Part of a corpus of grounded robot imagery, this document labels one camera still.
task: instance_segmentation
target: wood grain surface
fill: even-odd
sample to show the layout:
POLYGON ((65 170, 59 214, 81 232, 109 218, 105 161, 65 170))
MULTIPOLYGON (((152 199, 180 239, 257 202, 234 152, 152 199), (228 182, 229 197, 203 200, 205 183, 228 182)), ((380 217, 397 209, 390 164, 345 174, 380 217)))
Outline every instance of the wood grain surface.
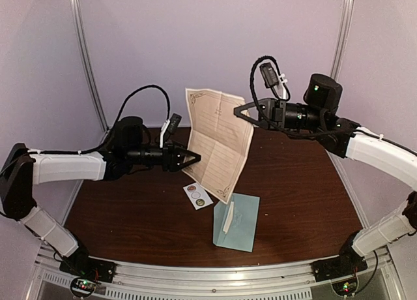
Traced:
MULTIPOLYGON (((174 140, 187 143, 188 134, 188 128, 180 128, 174 140)), ((159 168, 118 181, 85 181, 66 227, 93 256, 204 267, 331 256, 361 228, 336 170, 316 142, 255 129, 235 189, 261 198, 252 253, 212 243, 214 206, 196 211, 182 189, 190 183, 182 172, 159 168)))

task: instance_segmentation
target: lined paper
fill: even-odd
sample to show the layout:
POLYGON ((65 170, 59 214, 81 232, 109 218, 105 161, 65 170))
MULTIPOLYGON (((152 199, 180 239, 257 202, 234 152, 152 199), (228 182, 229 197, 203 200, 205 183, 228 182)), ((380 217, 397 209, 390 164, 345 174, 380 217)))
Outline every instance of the lined paper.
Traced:
POLYGON ((211 89, 186 89, 191 134, 188 149, 201 161, 183 172, 228 203, 248 158, 253 126, 233 115, 242 97, 211 89))

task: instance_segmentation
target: white wall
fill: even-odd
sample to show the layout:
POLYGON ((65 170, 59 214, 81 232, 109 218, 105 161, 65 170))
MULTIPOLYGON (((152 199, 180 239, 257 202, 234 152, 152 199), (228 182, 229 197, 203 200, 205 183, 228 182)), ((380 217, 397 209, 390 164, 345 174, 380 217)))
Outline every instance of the white wall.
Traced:
MULTIPOLYGON (((343 0, 80 0, 104 111, 113 122, 124 97, 156 83, 189 124, 184 90, 212 88, 250 99, 254 61, 274 55, 300 101, 313 72, 329 73, 343 0)), ((261 78, 259 94, 265 91, 261 78)), ((147 91, 126 114, 160 126, 164 98, 147 91)))
MULTIPOLYGON (((0 164, 16 142, 85 149, 101 131, 87 89, 69 0, 0 0, 0 164)), ((74 182, 34 189, 62 220, 74 182)), ((39 244, 0 217, 0 299, 21 299, 39 244)))
MULTIPOLYGON (((417 0, 355 0, 352 28, 339 83, 344 88, 340 116, 360 122, 417 150, 417 0)), ((404 201, 410 189, 359 162, 343 166, 372 224, 404 201)), ((415 299, 417 237, 390 250, 405 287, 415 299)))

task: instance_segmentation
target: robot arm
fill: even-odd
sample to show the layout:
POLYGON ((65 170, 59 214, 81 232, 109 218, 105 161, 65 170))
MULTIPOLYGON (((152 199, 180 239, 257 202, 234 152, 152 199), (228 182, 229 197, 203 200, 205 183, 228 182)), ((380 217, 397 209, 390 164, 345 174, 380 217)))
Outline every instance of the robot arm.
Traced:
MULTIPOLYGON (((341 158, 357 160, 394 176, 417 190, 417 153, 394 142, 385 140, 360 124, 336 116, 342 87, 332 78, 313 74, 304 101, 306 104, 290 103, 284 97, 258 100, 254 90, 254 71, 257 66, 271 60, 260 58, 252 67, 250 87, 253 102, 235 108, 235 115, 258 127, 276 130, 291 139, 317 140, 327 151, 341 158), (253 119, 243 111, 256 108, 258 118, 253 119)), ((261 65, 265 87, 275 88, 285 84, 272 68, 271 63, 261 65)), ((396 210, 371 227, 353 233, 342 246, 339 256, 319 260, 313 264, 316 281, 328 280, 367 268, 364 256, 417 230, 417 192, 409 195, 396 210)))
POLYGON ((0 197, 6 217, 37 234, 63 257, 61 270, 72 274, 92 273, 110 281, 114 263, 89 258, 88 250, 70 231, 60 225, 32 197, 32 186, 51 181, 88 179, 114 180, 131 172, 134 165, 177 172, 199 162, 201 156, 179 143, 169 141, 181 117, 174 114, 161 131, 162 142, 143 143, 143 125, 139 117, 125 117, 111 129, 96 151, 40 151, 17 143, 0 175, 0 197))

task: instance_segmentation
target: light blue envelope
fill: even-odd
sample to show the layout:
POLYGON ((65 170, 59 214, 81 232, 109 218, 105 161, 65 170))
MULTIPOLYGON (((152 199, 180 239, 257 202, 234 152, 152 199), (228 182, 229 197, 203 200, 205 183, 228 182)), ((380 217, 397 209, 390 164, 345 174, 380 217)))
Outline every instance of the light blue envelope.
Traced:
POLYGON ((232 194, 229 204, 214 207, 213 243, 216 246, 252 252, 258 219, 259 197, 232 194))

